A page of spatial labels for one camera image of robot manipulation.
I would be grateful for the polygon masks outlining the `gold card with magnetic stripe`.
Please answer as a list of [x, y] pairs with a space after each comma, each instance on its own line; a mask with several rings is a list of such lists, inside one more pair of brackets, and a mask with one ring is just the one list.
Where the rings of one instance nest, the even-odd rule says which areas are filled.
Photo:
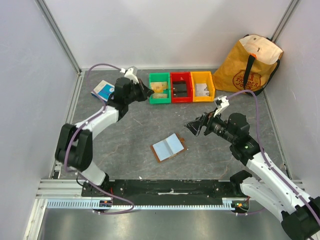
[[164, 92], [164, 90], [168, 89], [168, 83], [167, 82], [151, 82], [150, 83], [151, 89], [154, 91], [155, 94], [161, 94]]

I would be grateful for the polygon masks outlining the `brown leather card holder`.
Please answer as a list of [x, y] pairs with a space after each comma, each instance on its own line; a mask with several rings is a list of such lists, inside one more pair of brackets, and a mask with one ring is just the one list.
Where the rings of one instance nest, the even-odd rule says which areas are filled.
[[185, 140], [178, 134], [173, 133], [167, 138], [154, 143], [150, 146], [152, 153], [158, 163], [175, 157], [176, 155], [187, 150]]

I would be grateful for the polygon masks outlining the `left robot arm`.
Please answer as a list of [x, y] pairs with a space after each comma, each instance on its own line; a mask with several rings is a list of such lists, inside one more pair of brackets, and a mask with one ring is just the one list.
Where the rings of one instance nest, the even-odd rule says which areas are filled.
[[140, 79], [133, 83], [127, 77], [118, 78], [114, 91], [97, 113], [77, 124], [66, 123], [61, 127], [54, 158], [91, 182], [98, 196], [106, 196], [110, 192], [109, 176], [93, 162], [93, 140], [121, 120], [131, 103], [146, 101], [153, 93]]

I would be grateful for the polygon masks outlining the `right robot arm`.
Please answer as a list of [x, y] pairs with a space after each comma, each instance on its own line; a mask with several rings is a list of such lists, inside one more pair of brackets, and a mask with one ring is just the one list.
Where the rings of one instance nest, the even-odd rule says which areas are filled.
[[232, 113], [222, 120], [214, 112], [203, 113], [186, 123], [195, 136], [202, 127], [228, 141], [231, 154], [250, 171], [242, 170], [230, 177], [229, 191], [235, 197], [253, 198], [280, 222], [292, 240], [308, 240], [320, 231], [320, 199], [313, 198], [292, 182], [250, 136], [245, 115]]

